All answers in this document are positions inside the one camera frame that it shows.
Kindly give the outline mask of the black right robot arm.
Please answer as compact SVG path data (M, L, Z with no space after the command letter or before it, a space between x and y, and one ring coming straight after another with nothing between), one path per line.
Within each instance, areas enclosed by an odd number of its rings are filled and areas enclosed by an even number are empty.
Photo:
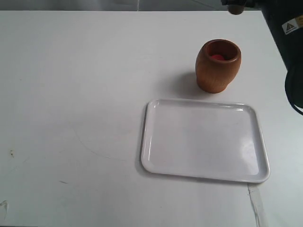
M261 10L287 69L285 93L303 114L303 2L301 0L222 0L233 15L246 8Z

